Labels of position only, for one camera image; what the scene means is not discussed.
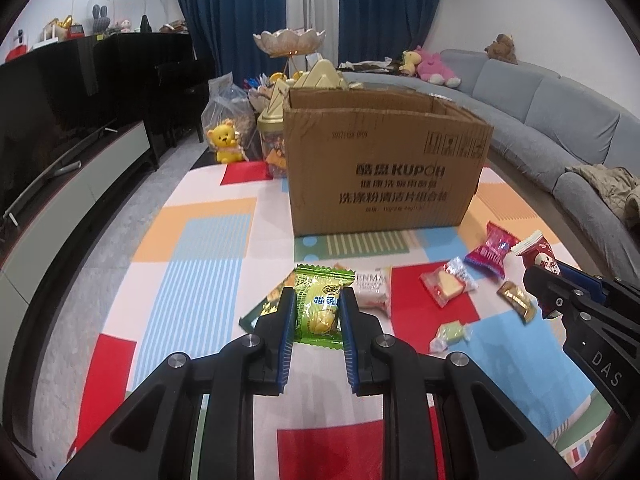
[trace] playmat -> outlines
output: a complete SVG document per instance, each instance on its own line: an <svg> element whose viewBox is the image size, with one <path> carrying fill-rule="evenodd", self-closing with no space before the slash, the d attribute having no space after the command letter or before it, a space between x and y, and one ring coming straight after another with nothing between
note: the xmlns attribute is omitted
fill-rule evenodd
<svg viewBox="0 0 640 480"><path fill-rule="evenodd" d="M477 270L478 290L445 308L418 280L436 262L482 243L488 221L519 238L542 230L556 257L575 266L535 211L489 168L459 227L302 238L293 236L287 181L265 180L262 165L190 171L142 240L98 338L74 450L169 354L196 358L241 336L239 318L299 262L393 266L391 318L376 314L383 330L426 353L441 323L472 324L471 340L452 349L469 354L555 442L594 391L562 352L560 321L538 314L524 326L496 294L500 283ZM510 254L505 268L507 279L522 286L522 260ZM587 453L591 430L564 450L571 465ZM343 352L296 344L285 393L254 400L255 478L380 478L382 435L382 400L351 394Z"/></svg>

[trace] gray drawer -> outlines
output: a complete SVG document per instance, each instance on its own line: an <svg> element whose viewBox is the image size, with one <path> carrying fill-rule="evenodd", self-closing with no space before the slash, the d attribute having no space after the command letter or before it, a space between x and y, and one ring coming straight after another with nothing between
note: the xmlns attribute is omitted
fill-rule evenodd
<svg viewBox="0 0 640 480"><path fill-rule="evenodd" d="M94 198L98 200L109 186L148 149L149 140L145 126L139 123L82 168L81 173L86 177Z"/></svg>
<svg viewBox="0 0 640 480"><path fill-rule="evenodd" d="M9 358L27 307L27 302L0 271L0 406Z"/></svg>
<svg viewBox="0 0 640 480"><path fill-rule="evenodd" d="M94 196L80 171L22 234L2 270L25 300L31 301L53 258L94 204Z"/></svg>

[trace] white decorative bowl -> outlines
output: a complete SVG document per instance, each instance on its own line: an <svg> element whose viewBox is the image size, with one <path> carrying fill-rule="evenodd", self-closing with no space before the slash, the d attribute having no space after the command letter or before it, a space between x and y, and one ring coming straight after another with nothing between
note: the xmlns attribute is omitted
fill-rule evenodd
<svg viewBox="0 0 640 480"><path fill-rule="evenodd" d="M314 28L300 31L283 28L273 33L265 30L260 35L254 34L254 40L258 48L269 56L283 57L316 52L322 45L324 36L324 30L316 32Z"/></svg>

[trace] pink plush toy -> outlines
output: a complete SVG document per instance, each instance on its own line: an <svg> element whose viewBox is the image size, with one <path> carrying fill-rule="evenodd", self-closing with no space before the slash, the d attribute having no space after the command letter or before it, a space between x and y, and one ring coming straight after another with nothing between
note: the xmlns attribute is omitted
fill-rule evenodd
<svg viewBox="0 0 640 480"><path fill-rule="evenodd" d="M456 77L452 69L442 62L440 54L430 54L420 46L415 51L420 54L422 59L415 68L420 79L434 85L445 85L449 88L456 88L460 85L460 79Z"/></svg>

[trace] toy figurine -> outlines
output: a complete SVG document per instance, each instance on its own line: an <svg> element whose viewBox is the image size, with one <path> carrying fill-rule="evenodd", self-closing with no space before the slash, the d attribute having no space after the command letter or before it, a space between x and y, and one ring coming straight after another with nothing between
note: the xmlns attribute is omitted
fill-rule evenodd
<svg viewBox="0 0 640 480"><path fill-rule="evenodd" d="M107 18L107 6L95 4L92 8L92 14L94 16L94 34L103 33L111 23L111 18Z"/></svg>
<svg viewBox="0 0 640 480"><path fill-rule="evenodd" d="M402 65L398 69L402 75L413 77L415 67L420 64L422 57L415 50L405 50L402 53Z"/></svg>
<svg viewBox="0 0 640 480"><path fill-rule="evenodd" d="M422 59L418 66L415 67L420 79L435 85L448 86L449 88L460 86L460 78L456 77L453 70L444 64L440 59L440 54L437 52L431 54L420 46L416 47L415 51Z"/></svg>
<svg viewBox="0 0 640 480"><path fill-rule="evenodd" d="M221 164L231 164L232 162L242 162L244 156L242 148L236 141L236 131L234 122L226 119L212 130L207 132L207 139L216 151L216 160Z"/></svg>

